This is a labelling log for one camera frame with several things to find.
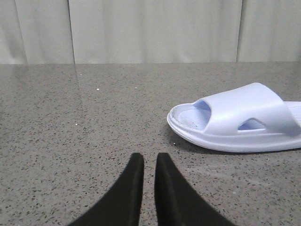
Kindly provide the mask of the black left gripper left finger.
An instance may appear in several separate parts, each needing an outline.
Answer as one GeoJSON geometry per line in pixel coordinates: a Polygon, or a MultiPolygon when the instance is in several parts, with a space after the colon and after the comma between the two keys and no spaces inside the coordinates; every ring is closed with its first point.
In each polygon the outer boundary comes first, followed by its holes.
{"type": "Polygon", "coordinates": [[[143,195],[144,159],[133,153],[114,185],[71,226],[137,226],[143,195]]]}

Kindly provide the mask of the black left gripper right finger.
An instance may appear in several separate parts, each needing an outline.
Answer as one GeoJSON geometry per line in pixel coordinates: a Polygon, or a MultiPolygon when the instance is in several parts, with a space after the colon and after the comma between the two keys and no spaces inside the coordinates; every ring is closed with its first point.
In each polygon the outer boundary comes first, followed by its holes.
{"type": "Polygon", "coordinates": [[[157,156],[155,204],[159,226],[232,226],[191,187],[167,153],[157,156]]]}

